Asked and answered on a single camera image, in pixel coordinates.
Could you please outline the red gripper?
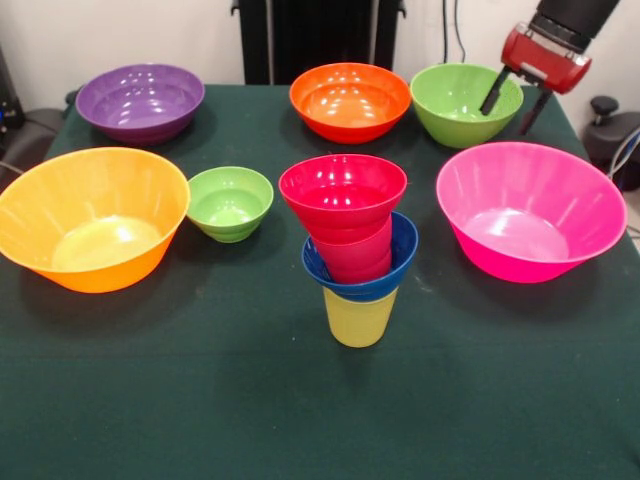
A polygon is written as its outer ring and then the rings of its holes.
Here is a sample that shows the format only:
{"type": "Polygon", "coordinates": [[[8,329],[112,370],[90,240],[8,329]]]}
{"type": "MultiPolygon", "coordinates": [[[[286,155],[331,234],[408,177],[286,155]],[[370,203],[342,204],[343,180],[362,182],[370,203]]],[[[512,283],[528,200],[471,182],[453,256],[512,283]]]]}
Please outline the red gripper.
{"type": "Polygon", "coordinates": [[[520,135],[526,135],[530,131],[553,91],[566,94],[573,90],[592,64],[590,57],[556,43],[523,22],[518,23],[507,36],[501,61],[505,67],[493,82],[480,112],[484,116],[492,112],[500,97],[501,87],[511,72],[526,78],[529,83],[537,84],[540,87],[539,95],[532,109],[523,118],[520,135]]]}

